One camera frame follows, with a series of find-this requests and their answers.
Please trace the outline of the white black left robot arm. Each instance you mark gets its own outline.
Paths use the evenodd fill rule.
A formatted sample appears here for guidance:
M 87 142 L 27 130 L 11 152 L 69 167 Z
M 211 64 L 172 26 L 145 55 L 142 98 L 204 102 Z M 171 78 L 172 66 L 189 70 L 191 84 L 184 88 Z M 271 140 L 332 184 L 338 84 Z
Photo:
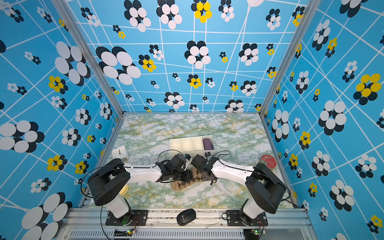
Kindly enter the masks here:
M 130 219 L 133 211 L 120 191 L 126 185 L 136 182 L 187 182 L 193 176 L 187 169 L 190 159 L 190 155 L 177 154 L 170 160 L 141 167 L 113 159 L 92 174 L 87 184 L 96 206 L 107 208 L 117 219 Z

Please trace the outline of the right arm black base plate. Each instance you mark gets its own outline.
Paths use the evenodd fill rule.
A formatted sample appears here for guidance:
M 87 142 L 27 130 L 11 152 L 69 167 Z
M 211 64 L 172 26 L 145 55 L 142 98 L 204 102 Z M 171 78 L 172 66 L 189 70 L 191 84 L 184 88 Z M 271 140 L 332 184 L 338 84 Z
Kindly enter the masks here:
M 229 227 L 267 227 L 268 220 L 265 212 L 252 219 L 240 210 L 227 210 L 224 219 Z

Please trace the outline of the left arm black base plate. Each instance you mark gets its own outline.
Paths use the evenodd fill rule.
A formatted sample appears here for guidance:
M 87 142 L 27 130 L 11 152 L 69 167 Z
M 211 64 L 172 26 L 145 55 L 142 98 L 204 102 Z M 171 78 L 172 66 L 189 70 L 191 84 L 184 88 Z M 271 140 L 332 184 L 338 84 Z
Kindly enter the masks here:
M 130 210 L 120 218 L 116 218 L 108 211 L 106 226 L 145 226 L 148 219 L 148 210 Z

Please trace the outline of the beige argyle sock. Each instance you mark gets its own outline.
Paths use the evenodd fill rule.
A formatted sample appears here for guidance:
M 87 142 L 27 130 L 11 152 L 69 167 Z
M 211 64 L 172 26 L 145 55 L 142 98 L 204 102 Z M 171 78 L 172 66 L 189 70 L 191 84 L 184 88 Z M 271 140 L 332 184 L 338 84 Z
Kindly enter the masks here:
M 184 171 L 172 170 L 171 174 L 173 179 L 171 182 L 171 188 L 174 191 L 181 191 L 199 182 L 211 181 L 212 185 L 218 179 L 212 173 L 196 169 L 195 167 Z

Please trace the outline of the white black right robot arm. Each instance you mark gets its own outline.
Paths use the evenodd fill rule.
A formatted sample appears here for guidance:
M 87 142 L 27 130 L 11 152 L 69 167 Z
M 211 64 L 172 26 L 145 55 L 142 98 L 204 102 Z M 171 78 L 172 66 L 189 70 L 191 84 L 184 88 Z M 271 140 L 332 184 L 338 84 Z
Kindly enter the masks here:
M 287 186 L 262 163 L 245 167 L 217 157 L 206 159 L 196 155 L 192 166 L 202 172 L 205 181 L 227 179 L 247 187 L 252 198 L 239 211 L 239 218 L 247 226 L 252 225 L 264 212 L 275 214 L 287 190 Z

